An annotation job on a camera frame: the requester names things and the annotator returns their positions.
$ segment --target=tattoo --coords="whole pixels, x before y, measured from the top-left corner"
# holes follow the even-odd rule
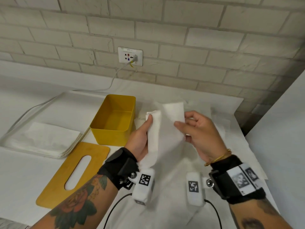
[[[265,229],[261,221],[254,218],[242,219],[242,226],[244,229]]]
[[[107,177],[95,175],[80,189],[68,197],[65,201],[50,211],[55,216],[55,228],[74,228],[75,224],[84,225],[87,216],[95,215],[97,210],[92,202],[99,193],[107,186]]]
[[[271,205],[268,199],[257,200],[257,206],[261,208],[266,214],[279,215],[277,210]]]
[[[234,212],[231,210],[231,208],[230,208],[230,212],[231,212],[231,215],[232,215],[232,218],[233,218],[233,220],[234,220],[234,223],[235,223],[236,228],[237,228],[237,229],[240,229],[240,226],[238,225],[236,216],[235,216]]]

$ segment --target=silver bolt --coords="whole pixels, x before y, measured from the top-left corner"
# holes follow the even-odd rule
[[[212,182],[211,178],[207,179],[206,184],[208,187],[213,187],[214,183]]]
[[[130,178],[135,179],[135,178],[136,178],[136,176],[137,176],[137,173],[132,172],[132,174],[130,175]]]

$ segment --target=cable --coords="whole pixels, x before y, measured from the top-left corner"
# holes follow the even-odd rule
[[[209,200],[204,200],[205,202],[207,202],[207,203],[209,203],[209,204],[211,204],[212,205],[212,207],[214,208],[214,210],[216,211],[216,214],[217,214],[217,217],[218,217],[218,220],[219,220],[219,225],[220,225],[220,229],[222,229],[222,225],[221,225],[221,221],[220,221],[220,217],[219,217],[219,214],[218,214],[218,212],[217,212],[217,210],[216,210],[216,208],[215,208],[215,206],[209,201]]]
[[[104,228],[103,228],[103,229],[106,228],[106,224],[107,224],[107,222],[108,222],[109,216],[110,216],[111,212],[113,211],[113,209],[116,207],[116,205],[117,205],[123,198],[125,198],[125,197],[127,197],[127,196],[129,196],[129,195],[132,195],[132,193],[129,193],[129,194],[127,194],[127,195],[124,195],[123,197],[120,198],[119,201],[116,202],[116,204],[114,204],[113,208],[111,209],[111,211],[110,211],[110,213],[109,213],[109,215],[108,215],[108,217],[107,217],[107,219],[106,219],[106,222],[105,222],[105,225],[104,225]]]
[[[128,62],[127,64],[125,64],[124,66],[122,66],[120,69],[118,69],[118,70],[116,71],[115,75],[113,76],[113,78],[112,78],[112,80],[111,80],[111,83],[110,83],[110,86],[109,86],[108,88],[105,88],[105,89],[96,89],[96,90],[75,89],[75,90],[72,90],[72,91],[75,91],[75,92],[80,92],[80,91],[83,91],[83,92],[99,92],[99,91],[106,91],[106,90],[108,90],[108,89],[111,88],[112,83],[113,83],[113,81],[114,81],[114,79],[115,79],[115,77],[116,77],[116,74],[117,74],[121,69],[123,69],[123,68],[126,67],[127,65],[131,65],[133,62],[136,62],[137,60],[138,60],[138,57],[135,55],[134,58],[132,59],[132,61]],[[34,106],[34,107],[29,108],[28,110],[26,110],[25,113],[23,113],[23,114],[15,121],[15,123],[13,123],[13,125],[12,125],[12,126],[9,128],[9,130],[3,135],[3,137],[4,137],[6,134],[8,134],[10,131],[12,131],[12,130],[14,129],[14,127],[21,121],[21,119],[22,119],[29,111],[31,111],[33,108],[36,108],[36,107],[38,107],[38,106],[43,106],[43,105],[45,105],[45,104],[51,102],[51,101],[54,100],[57,96],[54,96],[54,97],[52,97],[51,99],[49,99],[49,100],[47,100],[47,101],[45,101],[45,102],[43,102],[43,103],[41,103],[41,104],[38,104],[38,105],[36,105],[36,106]]]

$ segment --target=brick wall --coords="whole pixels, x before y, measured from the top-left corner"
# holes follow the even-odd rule
[[[305,69],[304,37],[305,0],[0,0],[0,59],[113,76],[118,46],[142,49],[119,78],[242,97],[246,131]]]

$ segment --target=wall outlet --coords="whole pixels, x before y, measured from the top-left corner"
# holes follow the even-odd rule
[[[119,62],[120,63],[128,63],[132,61],[134,56],[136,55],[138,57],[138,61],[133,62],[132,65],[135,66],[143,66],[143,51],[142,50],[136,50],[136,49],[129,49],[124,47],[118,47],[119,52]]]

